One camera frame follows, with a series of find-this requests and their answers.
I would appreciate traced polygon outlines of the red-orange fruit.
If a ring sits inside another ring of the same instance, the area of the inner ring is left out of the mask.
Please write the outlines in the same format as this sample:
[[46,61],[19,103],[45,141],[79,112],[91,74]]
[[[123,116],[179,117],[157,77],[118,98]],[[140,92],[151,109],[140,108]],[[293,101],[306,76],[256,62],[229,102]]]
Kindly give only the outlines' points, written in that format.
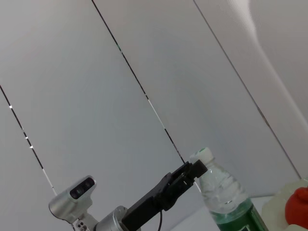
[[308,187],[295,190],[285,205],[285,219],[289,225],[308,230]]

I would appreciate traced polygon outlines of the green glass fruit plate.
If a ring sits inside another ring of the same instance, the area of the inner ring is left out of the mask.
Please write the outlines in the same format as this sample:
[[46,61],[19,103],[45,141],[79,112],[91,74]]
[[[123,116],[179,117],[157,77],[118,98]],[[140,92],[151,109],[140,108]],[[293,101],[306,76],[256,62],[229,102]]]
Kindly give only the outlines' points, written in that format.
[[301,226],[288,225],[284,212],[286,202],[295,190],[307,186],[308,177],[288,183],[263,205],[261,217],[269,231],[308,231]]

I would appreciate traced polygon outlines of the green label water bottle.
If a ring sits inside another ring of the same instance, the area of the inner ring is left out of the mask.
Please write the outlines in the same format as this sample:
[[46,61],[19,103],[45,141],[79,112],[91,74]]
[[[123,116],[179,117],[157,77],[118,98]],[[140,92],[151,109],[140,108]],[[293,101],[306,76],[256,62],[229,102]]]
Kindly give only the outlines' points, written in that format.
[[204,203],[220,231],[269,231],[239,181],[215,161],[209,148],[190,156],[207,172],[199,178]]

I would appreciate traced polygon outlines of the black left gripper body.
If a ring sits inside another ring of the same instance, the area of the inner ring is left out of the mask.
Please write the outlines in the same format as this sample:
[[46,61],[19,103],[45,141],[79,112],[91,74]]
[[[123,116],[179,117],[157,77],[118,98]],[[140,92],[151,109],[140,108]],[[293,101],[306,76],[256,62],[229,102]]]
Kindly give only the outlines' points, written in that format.
[[137,231],[156,214],[169,210],[175,204],[178,198],[170,192],[170,188],[178,176],[176,173],[167,173],[154,188],[127,210],[121,221],[127,231]]

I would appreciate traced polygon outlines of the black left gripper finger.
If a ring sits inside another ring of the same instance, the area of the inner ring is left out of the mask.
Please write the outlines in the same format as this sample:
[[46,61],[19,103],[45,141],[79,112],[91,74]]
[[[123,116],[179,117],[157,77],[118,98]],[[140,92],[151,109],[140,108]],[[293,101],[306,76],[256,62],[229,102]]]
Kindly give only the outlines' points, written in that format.
[[167,186],[163,191],[163,210],[173,207],[176,201],[194,185],[194,182],[187,177],[181,177]]
[[208,171],[207,167],[201,160],[197,160],[195,163],[185,162],[181,167],[172,173],[172,178],[175,180],[179,177],[187,177],[191,180],[200,178]]

